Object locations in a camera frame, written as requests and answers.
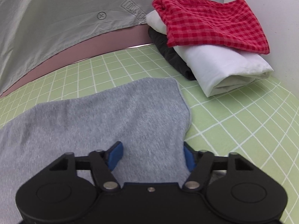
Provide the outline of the green grid cutting mat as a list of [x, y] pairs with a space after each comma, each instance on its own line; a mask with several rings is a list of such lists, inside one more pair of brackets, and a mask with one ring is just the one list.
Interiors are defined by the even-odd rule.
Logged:
[[286, 189], [282, 221], [298, 223], [298, 99], [273, 77], [206, 97], [153, 45], [83, 60], [1, 98], [1, 125], [38, 103], [94, 94], [145, 77], [174, 78], [192, 111], [187, 142], [216, 155], [237, 152]]

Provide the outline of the black folded garment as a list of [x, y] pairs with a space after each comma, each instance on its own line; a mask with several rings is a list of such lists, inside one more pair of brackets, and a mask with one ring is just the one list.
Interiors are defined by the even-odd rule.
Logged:
[[168, 47], [166, 35], [155, 31], [151, 27], [148, 29], [148, 34], [159, 53], [177, 72], [190, 81], [196, 80], [193, 72], [187, 66], [186, 62], [184, 62], [173, 48]]

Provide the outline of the red checkered folded cloth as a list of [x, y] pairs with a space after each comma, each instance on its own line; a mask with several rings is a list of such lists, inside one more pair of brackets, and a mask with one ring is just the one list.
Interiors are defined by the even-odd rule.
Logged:
[[266, 35], [245, 0], [153, 0], [152, 6], [166, 25], [169, 47], [218, 45], [270, 53]]

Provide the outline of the grey sweatpants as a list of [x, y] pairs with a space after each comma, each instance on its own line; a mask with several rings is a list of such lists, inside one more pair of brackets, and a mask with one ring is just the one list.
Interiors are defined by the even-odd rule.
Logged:
[[1, 223], [19, 223], [19, 187], [66, 152], [86, 156], [115, 142], [119, 183], [183, 184], [191, 112], [173, 78], [143, 78], [82, 98], [40, 103], [1, 128]]

